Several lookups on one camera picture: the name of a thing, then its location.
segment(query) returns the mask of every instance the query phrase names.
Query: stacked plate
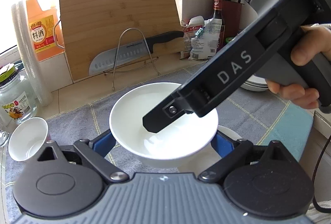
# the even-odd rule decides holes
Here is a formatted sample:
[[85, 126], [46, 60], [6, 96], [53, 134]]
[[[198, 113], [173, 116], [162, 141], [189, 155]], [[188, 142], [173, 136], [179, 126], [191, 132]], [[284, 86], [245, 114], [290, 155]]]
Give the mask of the stacked plate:
[[241, 85], [242, 88], [252, 92], [263, 92], [268, 90], [268, 85], [264, 78], [252, 75], [245, 83]]

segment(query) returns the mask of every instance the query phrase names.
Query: cutting board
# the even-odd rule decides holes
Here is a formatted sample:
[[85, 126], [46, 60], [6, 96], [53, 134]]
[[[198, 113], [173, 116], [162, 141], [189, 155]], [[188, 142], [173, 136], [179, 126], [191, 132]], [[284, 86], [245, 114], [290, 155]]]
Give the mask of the cutting board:
[[[115, 48], [128, 28], [145, 37], [182, 30], [175, 0], [60, 0], [61, 23], [72, 79], [88, 76], [90, 63], [99, 53]], [[121, 45], [141, 40], [128, 31]], [[154, 45], [154, 57], [184, 50], [183, 38]]]

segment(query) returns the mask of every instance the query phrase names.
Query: barcode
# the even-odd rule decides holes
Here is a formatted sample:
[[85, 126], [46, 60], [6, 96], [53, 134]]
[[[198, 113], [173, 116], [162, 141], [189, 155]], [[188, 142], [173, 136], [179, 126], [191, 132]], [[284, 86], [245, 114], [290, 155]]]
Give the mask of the barcode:
[[30, 110], [30, 106], [28, 106], [28, 107], [26, 107], [25, 109], [24, 109], [24, 113], [26, 113], [27, 111], [29, 111]]

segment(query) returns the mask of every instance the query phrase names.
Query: human hand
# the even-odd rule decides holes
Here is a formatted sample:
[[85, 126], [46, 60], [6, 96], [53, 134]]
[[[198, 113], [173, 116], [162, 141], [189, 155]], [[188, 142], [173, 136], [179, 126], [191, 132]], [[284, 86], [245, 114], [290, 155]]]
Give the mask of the human hand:
[[[303, 66], [319, 52], [322, 52], [328, 60], [331, 60], [331, 31], [322, 26], [303, 26], [302, 29], [306, 34], [291, 52], [293, 63]], [[315, 88], [304, 89], [298, 84], [284, 87], [273, 81], [267, 80], [266, 82], [272, 93], [279, 93], [282, 98], [291, 100], [304, 109], [318, 108], [319, 93]]]

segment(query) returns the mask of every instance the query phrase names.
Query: power cord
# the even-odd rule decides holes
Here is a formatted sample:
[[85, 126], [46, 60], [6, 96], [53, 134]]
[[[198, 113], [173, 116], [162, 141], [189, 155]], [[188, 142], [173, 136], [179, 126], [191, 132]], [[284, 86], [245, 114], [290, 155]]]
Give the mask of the power cord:
[[[321, 151], [321, 154], [319, 155], [318, 157], [318, 160], [316, 162], [316, 165], [315, 165], [315, 169], [314, 169], [314, 172], [312, 174], [312, 183], [315, 184], [315, 176], [316, 176], [316, 172], [317, 172], [317, 169], [318, 169], [318, 166], [319, 166], [319, 163], [321, 162], [321, 159], [323, 157], [323, 154], [327, 148], [327, 146], [329, 145], [331, 141], [331, 135], [330, 137], [328, 138], [328, 140], [326, 141], [325, 143], [325, 146], [323, 147], [322, 151]], [[314, 195], [314, 198], [312, 199], [312, 203], [313, 205], [315, 206], [315, 209], [321, 213], [325, 213], [325, 214], [331, 214], [331, 208], [324, 208], [324, 207], [320, 207], [316, 201], [316, 198], [315, 198], [315, 195]]]

